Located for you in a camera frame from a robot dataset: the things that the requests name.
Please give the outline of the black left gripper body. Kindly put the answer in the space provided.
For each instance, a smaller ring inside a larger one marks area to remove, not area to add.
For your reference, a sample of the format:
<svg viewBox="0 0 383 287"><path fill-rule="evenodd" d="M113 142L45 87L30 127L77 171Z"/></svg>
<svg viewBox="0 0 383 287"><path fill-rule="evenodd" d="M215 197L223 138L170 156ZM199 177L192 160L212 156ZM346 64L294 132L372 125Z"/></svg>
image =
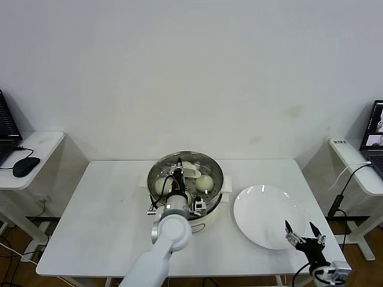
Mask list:
<svg viewBox="0 0 383 287"><path fill-rule="evenodd" d="M183 172L181 169L175 169L173 172L172 192L185 193L186 185L184 183Z"/></svg>

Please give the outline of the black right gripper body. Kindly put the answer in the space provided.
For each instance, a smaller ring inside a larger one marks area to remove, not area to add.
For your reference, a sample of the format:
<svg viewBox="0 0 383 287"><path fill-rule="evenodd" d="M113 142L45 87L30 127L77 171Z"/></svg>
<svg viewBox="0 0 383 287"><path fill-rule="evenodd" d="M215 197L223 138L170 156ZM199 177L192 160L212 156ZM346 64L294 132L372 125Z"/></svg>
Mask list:
<svg viewBox="0 0 383 287"><path fill-rule="evenodd" d="M305 254L311 267L330 265L323 255L325 244L320 243L317 238L303 237L302 240L295 245L295 248Z"/></svg>

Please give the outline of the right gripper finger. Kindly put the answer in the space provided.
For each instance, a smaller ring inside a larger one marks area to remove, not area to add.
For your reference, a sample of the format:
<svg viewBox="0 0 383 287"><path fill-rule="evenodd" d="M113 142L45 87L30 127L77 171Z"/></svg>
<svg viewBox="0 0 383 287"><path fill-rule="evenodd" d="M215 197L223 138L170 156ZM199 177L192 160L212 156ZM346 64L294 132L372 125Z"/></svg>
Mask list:
<svg viewBox="0 0 383 287"><path fill-rule="evenodd" d="M326 241L326 235L323 235L321 233L321 231L319 230L319 228L317 226L315 226L312 222L309 222L309 224L310 224L311 230L312 230L315 238L318 241L318 244L324 245L325 241Z"/></svg>
<svg viewBox="0 0 383 287"><path fill-rule="evenodd" d="M293 232L293 229L287 220L285 220L285 232L285 238L291 245L297 245L306 242L306 240L303 237L300 237L299 235Z"/></svg>

